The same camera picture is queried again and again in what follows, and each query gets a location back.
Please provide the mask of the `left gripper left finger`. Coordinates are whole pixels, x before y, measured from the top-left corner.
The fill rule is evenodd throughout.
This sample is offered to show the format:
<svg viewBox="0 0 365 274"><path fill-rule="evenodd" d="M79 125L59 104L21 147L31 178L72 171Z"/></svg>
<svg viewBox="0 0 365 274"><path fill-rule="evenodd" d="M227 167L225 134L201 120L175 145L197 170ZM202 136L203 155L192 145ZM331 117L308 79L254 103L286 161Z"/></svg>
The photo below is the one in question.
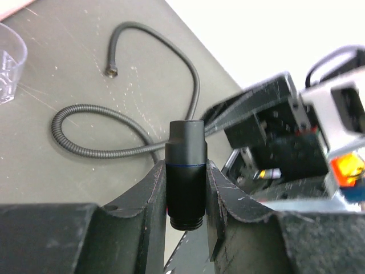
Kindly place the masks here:
<svg viewBox="0 0 365 274"><path fill-rule="evenodd" d="M113 260L111 273L163 273L166 231L165 162L104 206L112 217L107 228Z"/></svg>

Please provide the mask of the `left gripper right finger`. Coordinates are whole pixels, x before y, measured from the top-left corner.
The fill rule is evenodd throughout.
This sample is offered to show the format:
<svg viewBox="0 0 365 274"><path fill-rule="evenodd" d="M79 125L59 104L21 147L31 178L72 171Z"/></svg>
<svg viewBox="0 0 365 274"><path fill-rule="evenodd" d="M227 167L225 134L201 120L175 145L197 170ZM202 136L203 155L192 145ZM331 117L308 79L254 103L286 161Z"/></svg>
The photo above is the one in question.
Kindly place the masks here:
<svg viewBox="0 0 365 274"><path fill-rule="evenodd" d="M206 222L210 261L214 261L223 246L228 229L228 217L240 223L258 223L273 214L273 210L231 183L215 163L206 166Z"/></svg>

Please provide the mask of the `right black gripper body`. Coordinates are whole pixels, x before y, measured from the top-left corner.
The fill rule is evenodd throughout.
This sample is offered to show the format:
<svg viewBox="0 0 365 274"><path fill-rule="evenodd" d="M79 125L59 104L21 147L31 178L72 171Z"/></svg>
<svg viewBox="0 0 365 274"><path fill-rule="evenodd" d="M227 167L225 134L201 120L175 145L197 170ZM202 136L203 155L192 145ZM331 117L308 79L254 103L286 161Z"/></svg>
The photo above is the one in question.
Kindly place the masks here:
<svg viewBox="0 0 365 274"><path fill-rule="evenodd" d="M218 102L202 115L232 148L222 173L255 197L321 197L329 167L318 121L282 72Z"/></svg>

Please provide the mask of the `black valve fitting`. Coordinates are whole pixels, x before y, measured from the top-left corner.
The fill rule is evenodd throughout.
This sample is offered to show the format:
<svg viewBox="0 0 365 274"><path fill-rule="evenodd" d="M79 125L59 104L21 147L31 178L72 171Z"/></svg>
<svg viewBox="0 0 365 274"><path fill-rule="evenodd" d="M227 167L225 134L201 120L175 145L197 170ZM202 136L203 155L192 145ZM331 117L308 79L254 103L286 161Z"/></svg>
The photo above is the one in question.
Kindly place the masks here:
<svg viewBox="0 0 365 274"><path fill-rule="evenodd" d="M171 226L179 231L201 227L206 210L208 148L204 122L170 122L165 144L167 210Z"/></svg>

